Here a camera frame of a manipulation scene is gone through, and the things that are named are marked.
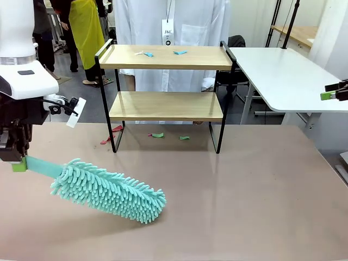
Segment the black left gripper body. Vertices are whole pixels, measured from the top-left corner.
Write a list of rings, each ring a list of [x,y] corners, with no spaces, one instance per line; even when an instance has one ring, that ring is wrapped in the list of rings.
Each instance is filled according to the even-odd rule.
[[[1,94],[1,131],[3,128],[26,127],[32,131],[33,125],[42,125],[49,112],[43,102],[35,99],[15,100]]]

